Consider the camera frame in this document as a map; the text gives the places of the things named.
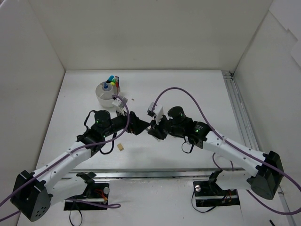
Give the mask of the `small glue bottle blue cap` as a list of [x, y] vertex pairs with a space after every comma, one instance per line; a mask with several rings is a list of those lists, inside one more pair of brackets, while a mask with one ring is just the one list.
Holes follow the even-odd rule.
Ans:
[[107, 82], [105, 82], [105, 81], [103, 82], [102, 89], [103, 89], [103, 91], [109, 91], [110, 90], [110, 87], [109, 87]]

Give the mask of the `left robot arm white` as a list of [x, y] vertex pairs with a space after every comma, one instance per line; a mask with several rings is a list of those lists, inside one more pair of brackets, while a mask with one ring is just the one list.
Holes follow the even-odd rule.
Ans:
[[11, 203], [31, 222], [39, 220], [48, 209], [58, 202], [81, 195], [90, 197], [94, 192], [95, 173], [78, 173], [71, 179], [60, 180], [77, 167], [89, 160], [108, 143], [123, 133], [141, 134], [149, 123], [140, 120], [133, 111], [117, 113], [112, 118], [106, 110], [94, 111], [95, 122], [87, 127], [75, 143], [50, 163], [33, 172], [22, 171], [16, 177]]

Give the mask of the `aluminium rail front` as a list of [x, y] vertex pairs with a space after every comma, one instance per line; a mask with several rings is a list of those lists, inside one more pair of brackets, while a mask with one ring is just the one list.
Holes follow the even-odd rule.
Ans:
[[142, 179], [142, 178], [206, 178], [217, 168], [183, 168], [183, 169], [72, 169], [64, 173], [62, 178], [68, 179], [79, 173], [93, 175], [95, 179]]

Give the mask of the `aluminium rail right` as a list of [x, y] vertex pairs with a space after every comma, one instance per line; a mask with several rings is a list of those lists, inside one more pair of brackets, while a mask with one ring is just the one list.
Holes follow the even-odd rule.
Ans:
[[252, 125], [245, 109], [238, 85], [236, 84], [233, 74], [222, 70], [225, 86], [229, 95], [232, 109], [239, 127], [240, 136], [244, 144], [250, 148], [259, 151], [259, 146], [254, 135]]

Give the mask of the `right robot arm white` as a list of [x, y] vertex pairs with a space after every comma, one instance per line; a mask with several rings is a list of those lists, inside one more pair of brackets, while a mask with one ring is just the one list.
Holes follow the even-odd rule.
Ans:
[[208, 124], [187, 117], [180, 106], [171, 108], [164, 115], [163, 106], [151, 103], [147, 113], [153, 117], [148, 134], [158, 140], [164, 140], [168, 135], [182, 138], [192, 146], [219, 154], [247, 171], [249, 177], [242, 183], [243, 188], [251, 189], [266, 200], [274, 198], [283, 178], [278, 173], [283, 166], [276, 152], [256, 151], [227, 139], [215, 133]]

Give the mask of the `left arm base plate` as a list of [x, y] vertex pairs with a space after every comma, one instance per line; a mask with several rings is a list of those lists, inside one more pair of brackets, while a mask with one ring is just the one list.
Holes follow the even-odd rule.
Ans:
[[110, 192], [110, 184], [107, 182], [95, 182], [94, 185], [84, 192], [83, 195], [72, 197], [77, 199], [75, 204], [71, 200], [64, 202], [64, 211], [69, 210], [107, 210], [108, 199]]

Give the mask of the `white round desk organizer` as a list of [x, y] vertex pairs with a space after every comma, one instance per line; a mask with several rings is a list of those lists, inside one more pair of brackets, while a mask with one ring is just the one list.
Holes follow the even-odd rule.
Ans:
[[96, 89], [95, 89], [96, 97], [98, 99], [99, 104], [102, 107], [111, 108], [111, 107], [113, 107], [112, 102], [114, 101], [112, 95], [118, 95], [120, 93], [120, 87], [119, 87], [119, 90], [118, 90], [119, 93], [117, 93], [115, 85], [112, 85], [111, 83], [108, 83], [108, 85], [110, 87], [109, 91], [103, 91], [102, 85], [103, 85], [103, 82], [100, 83], [96, 87]]

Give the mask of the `tan eraser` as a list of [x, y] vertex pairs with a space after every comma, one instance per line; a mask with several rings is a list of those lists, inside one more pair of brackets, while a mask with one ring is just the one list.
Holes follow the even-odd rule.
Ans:
[[123, 145], [122, 145], [121, 143], [119, 143], [119, 144], [117, 145], [117, 147], [118, 147], [118, 149], [119, 149], [120, 151], [124, 150], [124, 147], [123, 147]]

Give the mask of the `black highlighter blue cap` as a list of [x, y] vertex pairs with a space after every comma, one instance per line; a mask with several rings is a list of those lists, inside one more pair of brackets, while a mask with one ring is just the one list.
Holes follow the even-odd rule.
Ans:
[[115, 76], [111, 75], [108, 79], [107, 79], [107, 83], [111, 83], [111, 81], [114, 79]]

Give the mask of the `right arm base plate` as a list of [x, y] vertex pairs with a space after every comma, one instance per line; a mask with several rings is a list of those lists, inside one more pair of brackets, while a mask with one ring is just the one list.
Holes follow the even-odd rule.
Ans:
[[193, 181], [192, 203], [197, 208], [217, 208], [239, 206], [237, 190], [222, 190], [218, 185], [208, 181]]

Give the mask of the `red gel pen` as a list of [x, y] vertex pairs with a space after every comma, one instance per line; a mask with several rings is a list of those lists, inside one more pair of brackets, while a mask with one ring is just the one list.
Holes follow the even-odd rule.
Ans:
[[115, 86], [116, 86], [117, 93], [119, 93], [118, 92], [118, 90], [119, 90], [119, 77], [115, 76], [114, 80], [115, 80]]

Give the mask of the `aluminium rail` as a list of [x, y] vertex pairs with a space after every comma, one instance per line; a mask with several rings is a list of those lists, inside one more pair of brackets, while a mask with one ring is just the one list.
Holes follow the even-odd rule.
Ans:
[[232, 109], [239, 127], [240, 136], [244, 144], [250, 148], [259, 151], [259, 146], [254, 135], [252, 125], [245, 109], [238, 85], [236, 84], [233, 74], [222, 70], [225, 86], [229, 95]]
[[142, 179], [142, 178], [206, 178], [217, 168], [183, 168], [183, 169], [72, 169], [64, 173], [62, 178], [68, 179], [79, 173], [93, 175], [95, 179]]

